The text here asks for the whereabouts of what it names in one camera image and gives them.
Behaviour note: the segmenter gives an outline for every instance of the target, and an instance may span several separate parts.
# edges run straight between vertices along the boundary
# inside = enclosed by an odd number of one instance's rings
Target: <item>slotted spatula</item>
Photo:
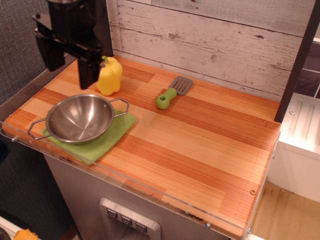
[[[184,76],[177,76],[164,94],[160,95],[155,103],[159,109],[167,109],[173,98],[179,95],[185,95],[194,82]]]

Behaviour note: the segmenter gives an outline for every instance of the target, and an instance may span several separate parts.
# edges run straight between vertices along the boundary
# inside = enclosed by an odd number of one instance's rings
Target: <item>stainless steel bowl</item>
[[[126,111],[115,115],[110,102],[121,100],[127,104]],[[115,117],[126,114],[129,103],[122,98],[108,101],[95,94],[79,94],[58,102],[48,112],[46,118],[31,124],[28,134],[35,140],[54,137],[62,142],[83,144],[100,137],[111,125]],[[49,135],[35,137],[31,134],[34,124],[45,121]]]

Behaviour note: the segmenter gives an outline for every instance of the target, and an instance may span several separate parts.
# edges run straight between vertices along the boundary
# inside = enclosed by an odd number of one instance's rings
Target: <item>green cloth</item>
[[[121,111],[117,109],[114,110],[114,115],[119,113],[121,113]],[[54,138],[53,136],[48,137],[48,139],[60,146],[62,149],[67,150],[67,152],[76,159],[87,165],[91,165],[111,149],[129,130],[135,121],[135,117],[129,113],[117,116],[113,119],[109,128],[99,138],[80,145],[66,143]],[[43,135],[49,134],[46,128],[43,129],[41,133]]]

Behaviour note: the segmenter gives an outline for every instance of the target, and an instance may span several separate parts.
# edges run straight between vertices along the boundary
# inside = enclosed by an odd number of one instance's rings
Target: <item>bowl handle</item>
[[[50,134],[48,134],[48,135],[36,137],[36,136],[34,136],[34,135],[31,133],[31,129],[34,127],[34,125],[37,124],[37,123],[40,123],[40,122],[42,122],[42,121],[44,121],[44,120],[46,120],[46,119],[43,118],[43,119],[40,119],[40,120],[38,120],[38,121],[34,121],[34,122],[31,124],[31,126],[30,126],[30,128],[29,128],[29,130],[28,130],[28,135],[31,136],[31,137],[33,137],[34,140],[40,140],[40,139],[44,139],[44,138],[47,138],[47,137],[50,137],[50,136],[51,136]]]
[[[115,115],[114,118],[115,118],[115,117],[118,117],[118,116],[121,116],[121,115],[123,115],[123,114],[126,114],[126,113],[128,112],[128,110],[129,110],[129,106],[130,106],[129,102],[127,102],[126,100],[122,99],[121,97],[112,99],[112,100],[110,100],[109,102],[113,102],[113,101],[117,101],[117,100],[121,100],[122,102],[125,102],[125,103],[126,103],[126,110],[125,110],[124,112],[121,112],[121,113]]]

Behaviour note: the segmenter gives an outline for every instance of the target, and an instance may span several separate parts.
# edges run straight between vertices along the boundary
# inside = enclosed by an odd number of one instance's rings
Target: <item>gray spatula head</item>
[[[179,95],[185,95],[194,82],[184,76],[177,76],[169,88],[173,88]]]

